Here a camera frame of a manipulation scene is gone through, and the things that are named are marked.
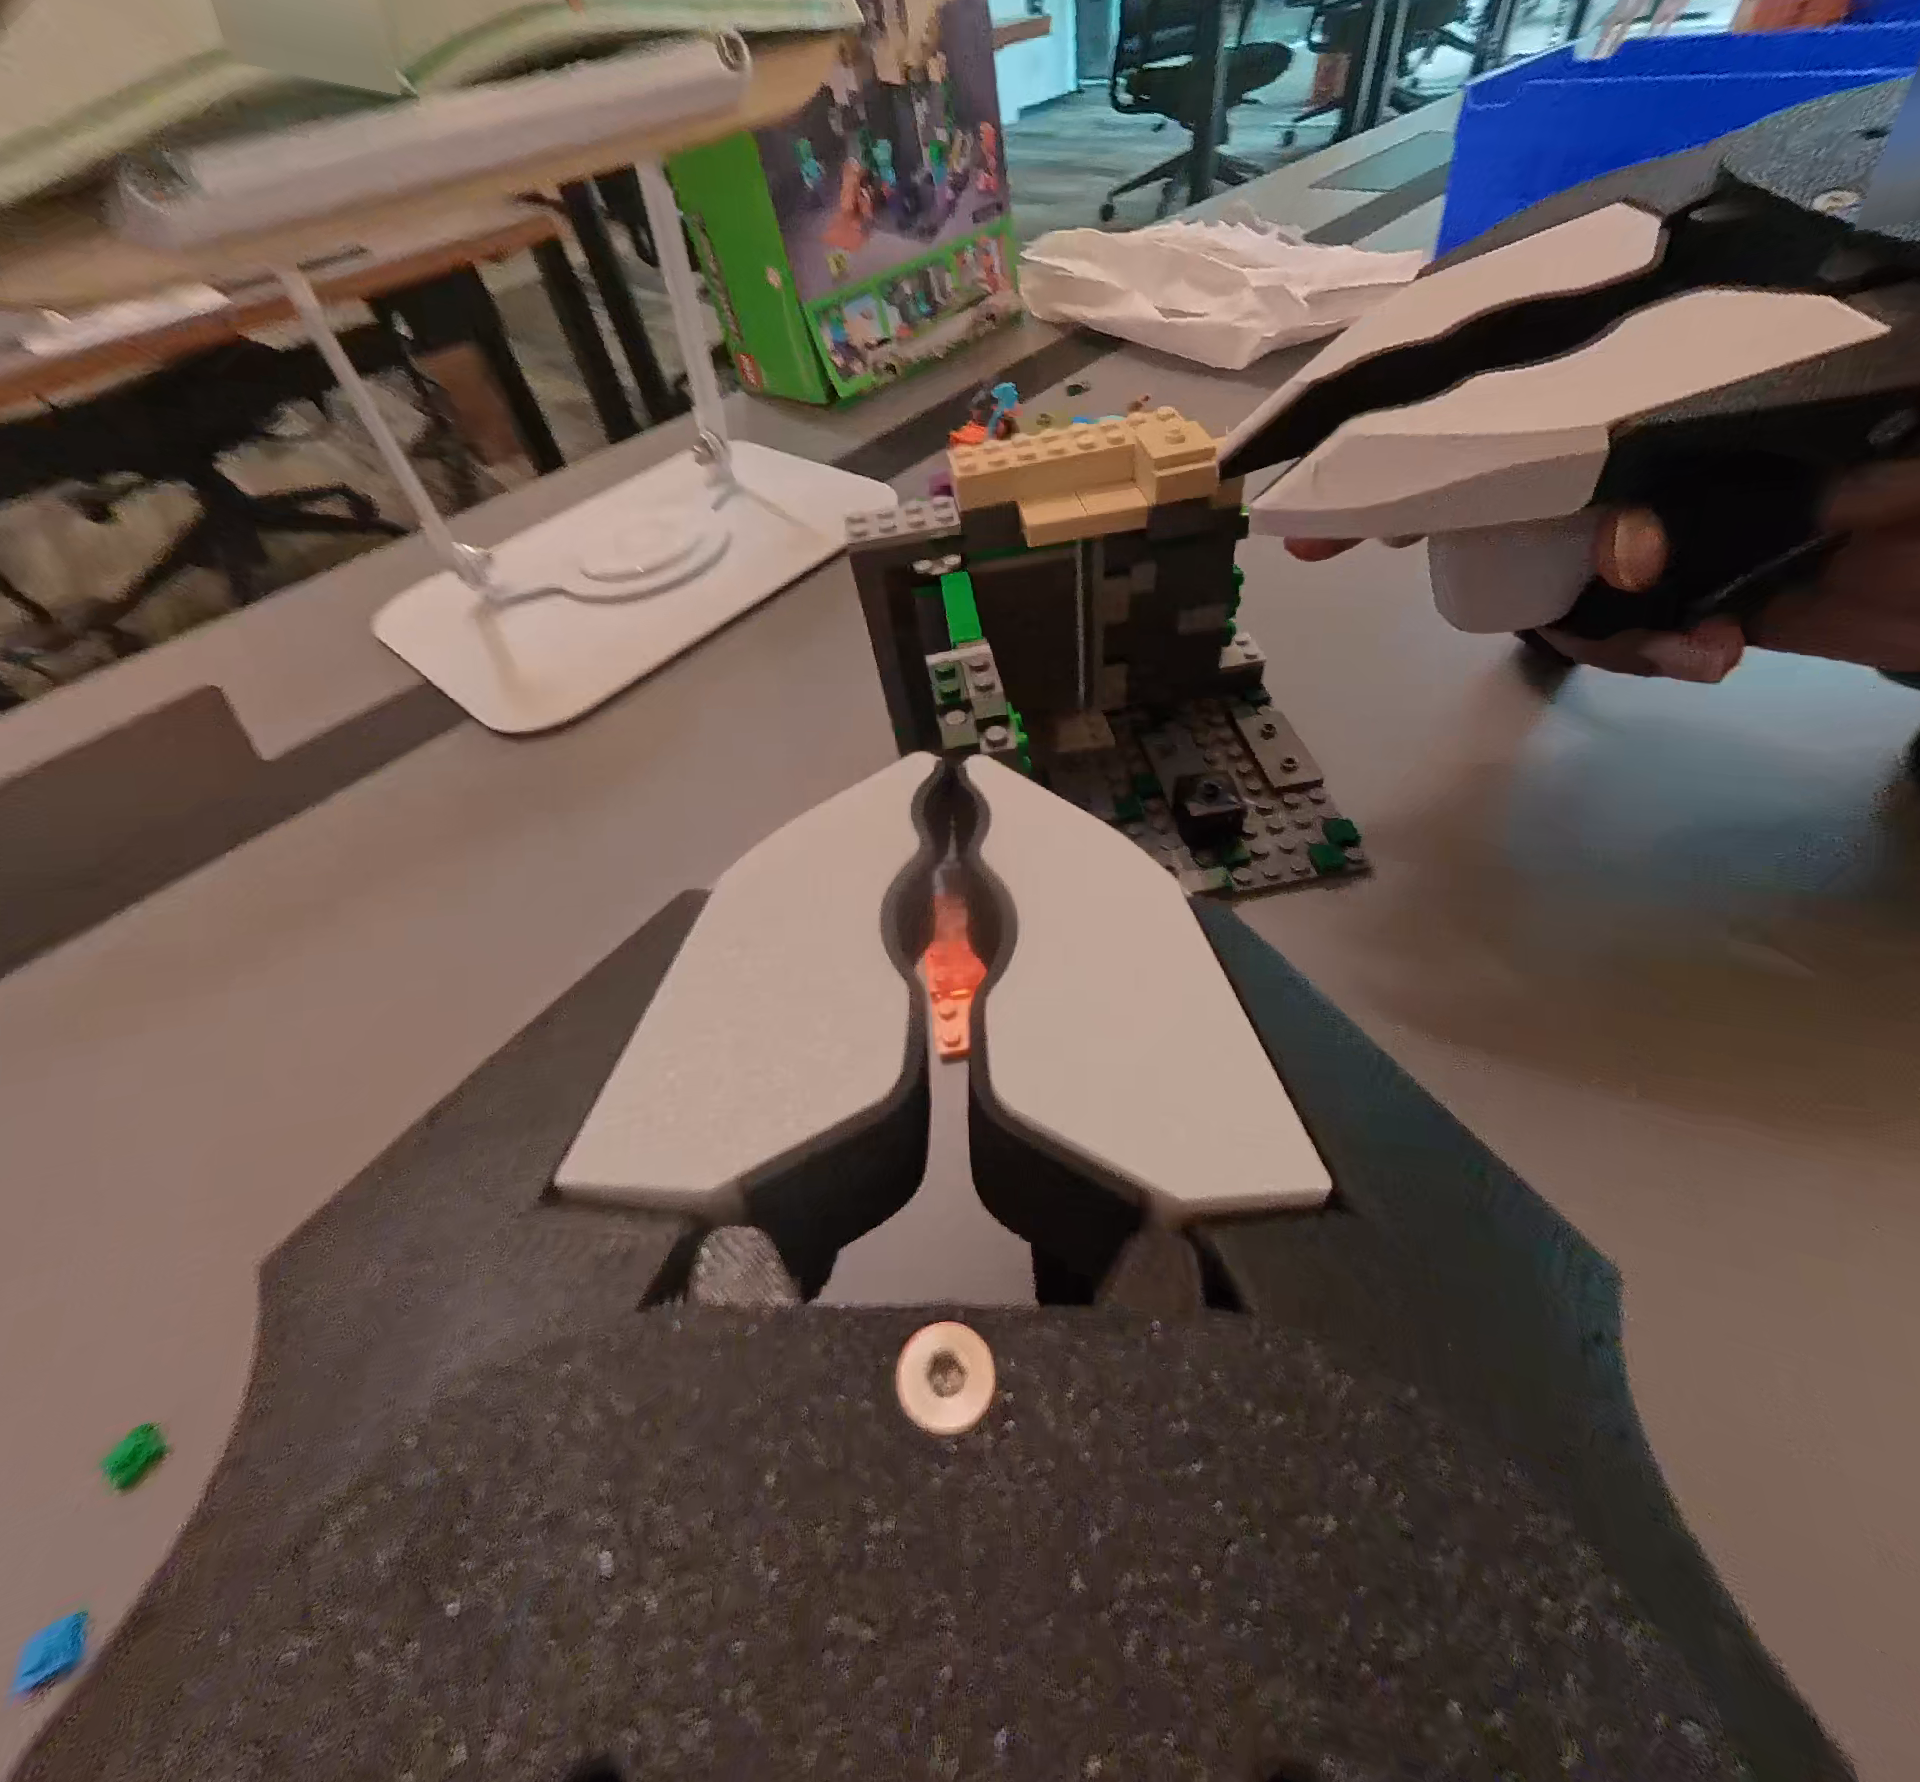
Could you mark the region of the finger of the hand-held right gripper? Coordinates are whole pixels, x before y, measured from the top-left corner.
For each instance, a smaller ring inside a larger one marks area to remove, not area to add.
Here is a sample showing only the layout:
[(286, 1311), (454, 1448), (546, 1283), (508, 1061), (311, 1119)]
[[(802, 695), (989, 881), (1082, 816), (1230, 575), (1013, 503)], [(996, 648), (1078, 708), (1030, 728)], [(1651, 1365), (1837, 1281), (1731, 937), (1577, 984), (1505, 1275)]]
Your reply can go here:
[(1633, 303), (1667, 250), (1656, 211), (1615, 202), (1418, 276), (1248, 414), (1223, 441), (1219, 470), (1293, 463), (1341, 425), (1567, 354)]
[(1572, 351), (1339, 422), (1253, 497), (1250, 519), (1263, 534), (1354, 542), (1565, 517), (1592, 497), (1623, 425), (1888, 333), (1835, 296), (1698, 288)]

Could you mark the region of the toy brick set box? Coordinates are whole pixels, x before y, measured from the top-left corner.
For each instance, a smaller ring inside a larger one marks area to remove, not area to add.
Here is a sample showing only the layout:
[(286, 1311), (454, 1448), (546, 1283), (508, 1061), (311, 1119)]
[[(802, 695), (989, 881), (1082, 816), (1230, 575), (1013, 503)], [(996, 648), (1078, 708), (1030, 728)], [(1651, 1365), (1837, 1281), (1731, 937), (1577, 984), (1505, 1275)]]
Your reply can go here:
[(855, 0), (814, 94), (668, 165), (737, 382), (826, 406), (1019, 312), (990, 0)]

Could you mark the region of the person's right hand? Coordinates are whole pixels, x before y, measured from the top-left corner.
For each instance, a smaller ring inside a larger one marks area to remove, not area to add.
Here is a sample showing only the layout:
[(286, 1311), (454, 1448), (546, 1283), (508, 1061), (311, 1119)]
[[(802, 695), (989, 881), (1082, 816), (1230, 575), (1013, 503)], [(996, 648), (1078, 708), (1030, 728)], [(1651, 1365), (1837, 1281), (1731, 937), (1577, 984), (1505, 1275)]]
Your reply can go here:
[(1916, 684), (1919, 461), (1846, 470), (1822, 499), (1822, 521), (1825, 561), (1745, 614), (1685, 631), (1584, 640), (1551, 628), (1520, 641), (1542, 659), (1700, 685), (1724, 682), (1750, 650), (1862, 666)]

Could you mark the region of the white book stand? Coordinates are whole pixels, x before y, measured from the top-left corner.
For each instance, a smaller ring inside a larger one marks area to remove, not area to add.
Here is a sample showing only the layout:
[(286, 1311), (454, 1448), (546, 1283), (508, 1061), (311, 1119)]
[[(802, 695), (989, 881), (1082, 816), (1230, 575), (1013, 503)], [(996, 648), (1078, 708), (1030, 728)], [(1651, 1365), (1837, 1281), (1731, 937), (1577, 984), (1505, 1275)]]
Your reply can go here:
[[(573, 724), (840, 551), (829, 503), (795, 501), (833, 473), (731, 438), (665, 159), (792, 113), (843, 41), (838, 29), (760, 48), (732, 29), (679, 38), (117, 165), (106, 213), (119, 236), (185, 260), (248, 252), (277, 278), (441, 566), (375, 614), (375, 635), (493, 731)], [(623, 162), (637, 168), (684, 351), (692, 443), (472, 546), (351, 364), (306, 266), (325, 225), (437, 220)]]

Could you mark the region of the blue plastic bin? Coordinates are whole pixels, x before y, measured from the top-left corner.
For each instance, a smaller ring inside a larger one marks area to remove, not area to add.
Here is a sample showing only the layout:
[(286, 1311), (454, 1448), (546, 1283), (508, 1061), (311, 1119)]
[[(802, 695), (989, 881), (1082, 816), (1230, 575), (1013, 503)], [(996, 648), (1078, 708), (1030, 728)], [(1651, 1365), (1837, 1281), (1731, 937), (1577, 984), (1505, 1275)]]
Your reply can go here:
[(1434, 252), (1615, 169), (1741, 131), (1820, 96), (1913, 76), (1916, 20), (1574, 46), (1478, 76), (1463, 94)]

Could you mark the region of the pile of small brick figures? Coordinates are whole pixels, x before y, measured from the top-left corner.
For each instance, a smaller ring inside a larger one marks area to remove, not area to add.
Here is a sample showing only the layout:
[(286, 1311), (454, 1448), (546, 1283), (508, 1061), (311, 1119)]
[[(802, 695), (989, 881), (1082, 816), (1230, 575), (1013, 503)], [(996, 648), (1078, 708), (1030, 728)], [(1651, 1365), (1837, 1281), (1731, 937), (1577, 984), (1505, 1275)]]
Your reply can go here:
[(966, 418), (948, 432), (951, 449), (975, 449), (1043, 433), (1058, 425), (1051, 410), (1030, 410), (1013, 379), (981, 385), (972, 392)]

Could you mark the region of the black office chair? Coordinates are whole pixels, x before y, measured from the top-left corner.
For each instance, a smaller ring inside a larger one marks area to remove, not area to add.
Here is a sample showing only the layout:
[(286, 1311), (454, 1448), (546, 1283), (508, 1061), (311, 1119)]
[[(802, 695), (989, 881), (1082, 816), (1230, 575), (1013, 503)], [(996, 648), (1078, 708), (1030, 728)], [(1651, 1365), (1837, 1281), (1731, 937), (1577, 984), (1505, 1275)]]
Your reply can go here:
[(1169, 211), (1180, 191), (1198, 202), (1214, 186), (1257, 179), (1261, 168), (1227, 148), (1230, 111), (1284, 76), (1293, 49), (1248, 40), (1246, 18), (1230, 20), (1235, 2), (1250, 0), (1118, 0), (1110, 104), (1122, 116), (1183, 125), (1190, 148), (1112, 188), (1099, 210), (1103, 225), (1115, 221), (1122, 196), (1147, 186), (1161, 186)]
[(271, 531), (331, 537), (400, 537), (372, 496), (326, 481), (255, 493), (223, 466), (227, 453), (265, 439), (290, 406), (325, 406), (334, 372), (316, 346), (274, 348), (241, 337), (185, 355), (108, 392), (51, 406), (2, 428), (2, 501), (64, 485), (101, 489), (117, 478), (135, 488), (180, 485), (197, 501), (193, 521), (120, 593), (81, 620), (120, 654), (136, 650), (126, 622), (186, 569), (225, 580), (238, 606), (265, 589)]

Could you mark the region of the crumpled white paper bag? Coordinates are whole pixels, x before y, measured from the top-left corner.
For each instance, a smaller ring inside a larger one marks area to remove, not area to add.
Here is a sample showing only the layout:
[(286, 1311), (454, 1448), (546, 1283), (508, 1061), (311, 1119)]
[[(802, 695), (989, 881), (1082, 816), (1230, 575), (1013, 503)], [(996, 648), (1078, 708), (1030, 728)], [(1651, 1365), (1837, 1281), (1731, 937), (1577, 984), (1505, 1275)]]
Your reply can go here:
[(1022, 252), (1019, 276), (1044, 324), (1242, 372), (1349, 330), (1424, 264), (1420, 252), (1322, 243), (1254, 215), (1055, 230)]

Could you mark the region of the small blue brick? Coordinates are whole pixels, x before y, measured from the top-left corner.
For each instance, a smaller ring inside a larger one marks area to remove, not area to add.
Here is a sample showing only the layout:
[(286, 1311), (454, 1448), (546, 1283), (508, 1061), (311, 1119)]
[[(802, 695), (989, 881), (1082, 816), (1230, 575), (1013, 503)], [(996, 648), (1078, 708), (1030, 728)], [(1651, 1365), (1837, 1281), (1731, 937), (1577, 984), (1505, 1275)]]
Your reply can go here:
[(10, 1698), (37, 1695), (77, 1674), (87, 1658), (89, 1627), (89, 1609), (77, 1608), (34, 1630), (19, 1648)]

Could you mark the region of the brick building model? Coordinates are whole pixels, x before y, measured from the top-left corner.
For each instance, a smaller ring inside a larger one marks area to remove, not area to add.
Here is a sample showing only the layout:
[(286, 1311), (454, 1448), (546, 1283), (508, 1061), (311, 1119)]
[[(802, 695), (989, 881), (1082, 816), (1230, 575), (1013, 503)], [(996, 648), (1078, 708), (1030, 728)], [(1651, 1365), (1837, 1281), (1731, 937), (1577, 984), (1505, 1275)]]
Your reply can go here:
[(855, 507), (853, 577), (903, 756), (1019, 767), (1190, 895), (1373, 869), (1242, 629), (1240, 480), (1170, 403), (977, 420), (923, 497)]

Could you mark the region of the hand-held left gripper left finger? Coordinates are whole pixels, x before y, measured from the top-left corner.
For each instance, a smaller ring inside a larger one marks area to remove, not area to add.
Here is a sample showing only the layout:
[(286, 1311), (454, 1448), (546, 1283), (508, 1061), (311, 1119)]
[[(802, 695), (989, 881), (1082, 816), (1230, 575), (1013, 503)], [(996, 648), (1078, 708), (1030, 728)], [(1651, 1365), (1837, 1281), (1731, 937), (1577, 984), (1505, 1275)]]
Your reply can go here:
[(903, 756), (713, 886), (553, 1177), (563, 1198), (743, 1207), (926, 1056), (914, 964), (944, 779)]

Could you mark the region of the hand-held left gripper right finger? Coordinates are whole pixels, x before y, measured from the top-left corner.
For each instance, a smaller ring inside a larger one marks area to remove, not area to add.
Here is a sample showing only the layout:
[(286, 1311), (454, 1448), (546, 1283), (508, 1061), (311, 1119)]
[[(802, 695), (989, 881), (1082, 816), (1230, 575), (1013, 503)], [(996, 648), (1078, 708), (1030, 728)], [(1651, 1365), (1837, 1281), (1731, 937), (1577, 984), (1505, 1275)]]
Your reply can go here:
[(1179, 877), (993, 758), (964, 786), (990, 1109), (1159, 1215), (1324, 1207), (1332, 1172)]

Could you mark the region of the brown top office desk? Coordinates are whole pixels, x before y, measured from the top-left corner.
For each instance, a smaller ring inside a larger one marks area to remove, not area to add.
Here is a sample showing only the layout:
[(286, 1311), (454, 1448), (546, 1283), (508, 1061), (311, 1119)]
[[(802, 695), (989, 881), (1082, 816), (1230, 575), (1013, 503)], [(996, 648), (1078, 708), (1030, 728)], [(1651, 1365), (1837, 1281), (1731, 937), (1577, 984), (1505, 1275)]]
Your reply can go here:
[[(380, 231), (322, 261), (306, 264), (305, 274), (322, 306), (370, 306), (375, 296), (421, 285), (459, 268), (505, 261), (563, 234), (564, 220), (555, 205), (518, 204), (513, 210), (468, 215), (435, 236)], [(77, 316), (64, 327), (78, 330), (81, 337), (64, 335), (52, 348), (31, 348), (24, 340), (6, 342), (4, 420), (59, 406), (119, 379), (154, 373), (236, 337), (260, 337), (298, 325), (296, 310), (271, 276), (241, 283), (219, 303), (180, 289), (110, 306), (108, 314), (123, 320), (128, 310), (143, 320), (105, 327), (90, 316)]]

